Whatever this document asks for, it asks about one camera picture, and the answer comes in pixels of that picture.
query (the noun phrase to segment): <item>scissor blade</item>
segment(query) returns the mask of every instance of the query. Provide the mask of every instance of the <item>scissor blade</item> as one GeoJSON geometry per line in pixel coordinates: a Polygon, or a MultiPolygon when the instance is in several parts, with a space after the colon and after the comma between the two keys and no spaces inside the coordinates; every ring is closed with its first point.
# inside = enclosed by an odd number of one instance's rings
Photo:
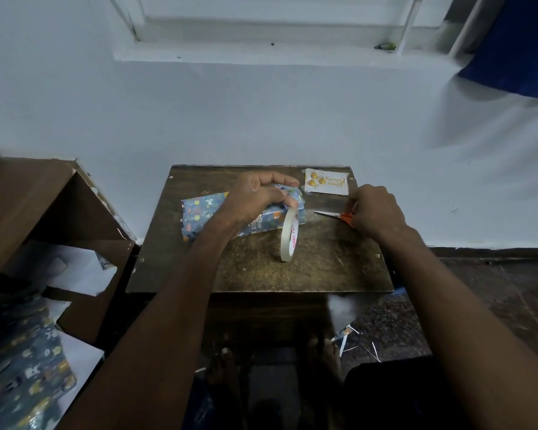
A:
{"type": "Polygon", "coordinates": [[[322,214],[323,216],[340,217],[341,213],[330,213],[329,211],[314,211],[316,214],[322,214]]]}

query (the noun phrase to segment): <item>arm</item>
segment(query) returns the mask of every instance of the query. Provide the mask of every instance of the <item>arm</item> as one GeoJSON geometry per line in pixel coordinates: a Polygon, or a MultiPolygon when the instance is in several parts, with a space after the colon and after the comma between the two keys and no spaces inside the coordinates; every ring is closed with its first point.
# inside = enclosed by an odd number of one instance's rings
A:
{"type": "Polygon", "coordinates": [[[178,429],[184,418],[209,294],[223,249],[270,203],[296,201],[276,187],[279,173],[244,173],[172,274],[116,346],[60,430],[178,429]]]}
{"type": "Polygon", "coordinates": [[[433,255],[385,187],[360,187],[347,207],[353,225],[394,261],[429,345],[476,427],[538,429],[538,356],[433,255]]]}

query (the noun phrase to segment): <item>left hand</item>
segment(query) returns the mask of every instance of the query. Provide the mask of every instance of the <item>left hand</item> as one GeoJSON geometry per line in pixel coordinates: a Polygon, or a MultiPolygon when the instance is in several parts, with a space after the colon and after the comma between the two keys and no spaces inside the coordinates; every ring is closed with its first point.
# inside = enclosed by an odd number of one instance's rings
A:
{"type": "Polygon", "coordinates": [[[270,171],[242,173],[212,217],[212,221],[222,221],[224,224],[242,229],[255,220],[271,203],[283,202],[294,208],[299,205],[286,192],[269,184],[298,187],[299,181],[292,176],[270,171]]]}

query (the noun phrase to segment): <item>wooden table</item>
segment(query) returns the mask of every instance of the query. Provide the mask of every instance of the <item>wooden table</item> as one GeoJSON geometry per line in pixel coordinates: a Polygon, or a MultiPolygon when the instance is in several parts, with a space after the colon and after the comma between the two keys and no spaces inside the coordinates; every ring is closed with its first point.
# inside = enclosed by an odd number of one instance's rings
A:
{"type": "MultiPolygon", "coordinates": [[[[270,169],[291,175],[303,185],[302,170],[307,167],[311,166],[270,169]]],[[[319,168],[349,173],[349,187],[356,188],[351,168],[319,168]]],[[[173,166],[126,291],[157,292],[189,250],[190,243],[183,242],[181,235],[182,199],[228,191],[238,174],[267,169],[173,166]]],[[[393,291],[382,253],[373,240],[362,238],[340,220],[313,212],[342,211],[346,198],[305,193],[304,199],[306,223],[299,227],[292,262],[280,260],[280,231],[235,238],[226,248],[208,311],[208,324],[215,325],[218,334],[225,330],[227,337],[232,325],[233,332],[255,331],[258,338],[263,331],[264,338],[286,339],[293,334],[292,321],[298,324],[298,319],[312,319],[309,324],[327,330],[329,294],[393,291]]]]}

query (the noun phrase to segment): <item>hand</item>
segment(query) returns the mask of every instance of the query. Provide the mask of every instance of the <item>hand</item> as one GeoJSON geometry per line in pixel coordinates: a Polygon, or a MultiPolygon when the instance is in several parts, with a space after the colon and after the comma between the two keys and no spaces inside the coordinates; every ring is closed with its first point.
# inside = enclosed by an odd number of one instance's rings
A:
{"type": "Polygon", "coordinates": [[[360,186],[349,194],[345,211],[353,213],[351,223],[356,229],[379,243],[387,233],[408,228],[395,196],[383,186],[360,186]]]}
{"type": "Polygon", "coordinates": [[[246,172],[239,175],[225,201],[212,217],[237,230],[250,224],[271,203],[283,202],[290,207],[298,207],[298,202],[277,187],[268,184],[282,184],[298,187],[295,178],[277,172],[246,172]]]}

